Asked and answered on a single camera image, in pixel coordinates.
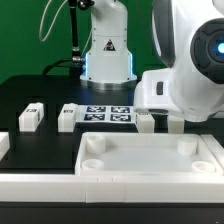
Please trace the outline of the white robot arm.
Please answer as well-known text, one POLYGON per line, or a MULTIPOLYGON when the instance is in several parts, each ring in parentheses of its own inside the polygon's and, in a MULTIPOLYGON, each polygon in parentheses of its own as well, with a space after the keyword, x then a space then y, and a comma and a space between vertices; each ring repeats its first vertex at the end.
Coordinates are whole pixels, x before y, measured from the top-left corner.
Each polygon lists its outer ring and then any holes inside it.
POLYGON ((224 0, 153 0, 152 33, 164 69, 132 72, 127 9, 93 0, 92 46, 81 82, 115 89, 137 84, 134 110, 203 122, 224 108, 224 0))

